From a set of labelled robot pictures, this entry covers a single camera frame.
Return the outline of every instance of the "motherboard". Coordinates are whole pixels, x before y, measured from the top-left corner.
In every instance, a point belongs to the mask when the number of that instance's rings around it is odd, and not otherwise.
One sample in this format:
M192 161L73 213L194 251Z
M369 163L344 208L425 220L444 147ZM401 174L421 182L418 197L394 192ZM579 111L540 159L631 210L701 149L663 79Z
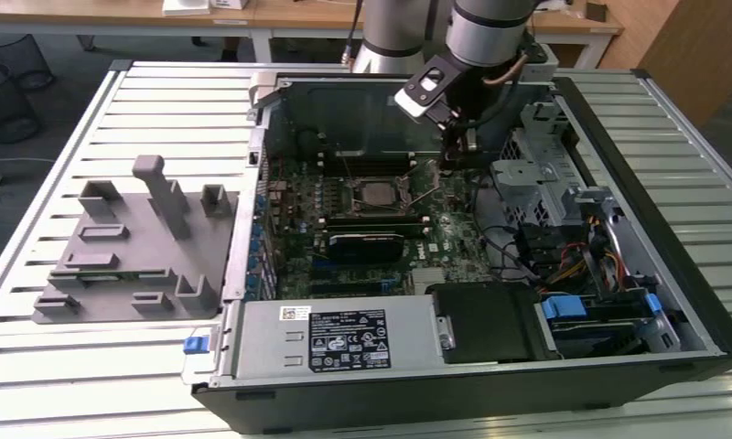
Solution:
M277 299L424 294L493 279L470 173L442 176L436 159L412 153L318 158L268 167Z

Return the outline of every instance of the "white label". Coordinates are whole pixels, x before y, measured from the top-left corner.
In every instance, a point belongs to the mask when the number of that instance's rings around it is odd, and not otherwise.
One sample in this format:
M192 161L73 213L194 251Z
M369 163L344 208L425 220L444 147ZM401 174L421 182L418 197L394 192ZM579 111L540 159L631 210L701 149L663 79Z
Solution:
M280 308L280 320L308 320L310 306L282 306Z
M246 20L214 20L214 25L246 26L248 24Z

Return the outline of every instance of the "metal grate table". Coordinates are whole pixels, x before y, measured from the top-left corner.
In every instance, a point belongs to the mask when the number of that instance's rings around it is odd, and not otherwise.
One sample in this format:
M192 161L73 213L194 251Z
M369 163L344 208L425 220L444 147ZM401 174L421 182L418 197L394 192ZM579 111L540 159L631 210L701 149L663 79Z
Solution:
M129 177L132 161L161 154L165 173L185 190L206 183L238 189L250 139L246 88L253 72L266 69L340 71L326 65L136 62L108 73L0 258L0 437L238 437L180 379L181 340L214 320L38 326L29 316L78 221L76 195L88 178L112 179L120 191L145 191ZM651 80L623 71L560 74L579 83L732 313L732 170ZM282 437L503 434L732 437L732 371L616 409Z

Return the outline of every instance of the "copper cable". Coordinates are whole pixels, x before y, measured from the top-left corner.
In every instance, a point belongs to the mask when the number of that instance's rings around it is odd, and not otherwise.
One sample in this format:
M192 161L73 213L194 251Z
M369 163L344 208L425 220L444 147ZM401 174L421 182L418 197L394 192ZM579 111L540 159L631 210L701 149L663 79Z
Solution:
M525 62L528 62L528 55L523 54L520 58L517 58L517 61L515 61L515 64L512 64L512 67L507 71L504 75L501 75L499 78L489 80L486 78L482 78L482 84L485 85L501 85L508 80L512 79L512 77L517 74L517 72L521 70L521 68L525 65Z

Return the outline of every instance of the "screw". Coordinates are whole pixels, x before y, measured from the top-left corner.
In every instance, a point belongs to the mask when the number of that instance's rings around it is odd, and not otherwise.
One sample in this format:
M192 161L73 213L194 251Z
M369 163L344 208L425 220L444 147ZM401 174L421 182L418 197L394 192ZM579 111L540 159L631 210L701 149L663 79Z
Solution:
M450 336L448 336L446 334L440 335L438 336L438 344L441 345L442 349L452 348Z

